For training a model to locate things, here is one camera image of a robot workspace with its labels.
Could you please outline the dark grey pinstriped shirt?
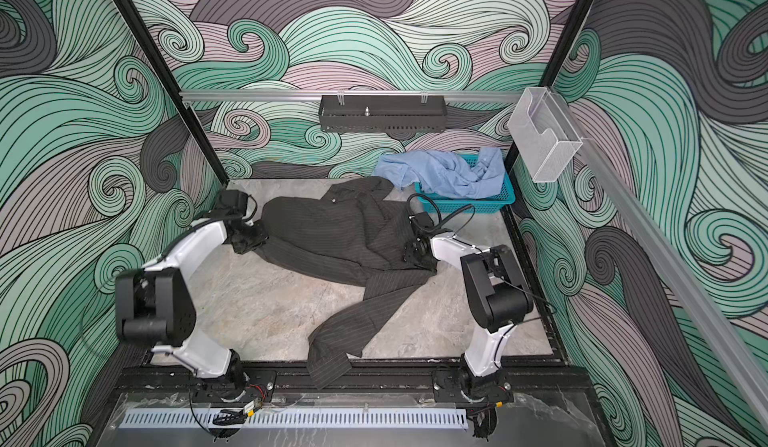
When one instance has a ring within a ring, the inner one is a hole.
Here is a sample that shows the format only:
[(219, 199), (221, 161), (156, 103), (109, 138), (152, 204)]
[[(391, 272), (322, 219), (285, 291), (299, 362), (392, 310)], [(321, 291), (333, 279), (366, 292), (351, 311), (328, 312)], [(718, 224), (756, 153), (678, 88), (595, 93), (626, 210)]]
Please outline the dark grey pinstriped shirt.
[(407, 252), (417, 240), (393, 184), (366, 177), (331, 186), (320, 199), (276, 197), (260, 221), (267, 238), (255, 252), (309, 277), (361, 287), (362, 300), (330, 316), (309, 336), (307, 371), (323, 389), (344, 376), (350, 359), (381, 331), (437, 267)]

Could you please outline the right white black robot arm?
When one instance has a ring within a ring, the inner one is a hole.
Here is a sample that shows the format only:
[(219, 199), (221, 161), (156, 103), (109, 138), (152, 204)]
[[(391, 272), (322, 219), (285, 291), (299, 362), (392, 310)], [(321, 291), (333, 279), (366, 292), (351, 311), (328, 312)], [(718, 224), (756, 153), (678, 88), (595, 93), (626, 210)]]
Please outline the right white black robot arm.
[(458, 214), (473, 213), (473, 205), (463, 205), (447, 216), (438, 214), (432, 219), (427, 212), (413, 209), (416, 199), (438, 209), (425, 194), (414, 193), (407, 198), (406, 211), (415, 239), (405, 247), (404, 259), (429, 270), (443, 262), (461, 275), (475, 327), (457, 383), (472, 400), (488, 397), (503, 386), (502, 357), (509, 339), (526, 322), (535, 302), (545, 299), (532, 292), (508, 246), (473, 244), (446, 228)]

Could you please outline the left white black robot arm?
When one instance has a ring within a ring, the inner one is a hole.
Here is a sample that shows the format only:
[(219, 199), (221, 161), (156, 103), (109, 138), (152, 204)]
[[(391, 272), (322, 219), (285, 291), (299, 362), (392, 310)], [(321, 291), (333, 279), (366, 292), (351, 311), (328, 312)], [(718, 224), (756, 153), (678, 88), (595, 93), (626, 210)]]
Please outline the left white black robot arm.
[(214, 206), (179, 234), (154, 259), (115, 280), (118, 339), (173, 358), (198, 379), (248, 383), (239, 355), (207, 336), (187, 281), (218, 247), (244, 240), (261, 243), (267, 234), (255, 218), (257, 201), (239, 190), (223, 190)]

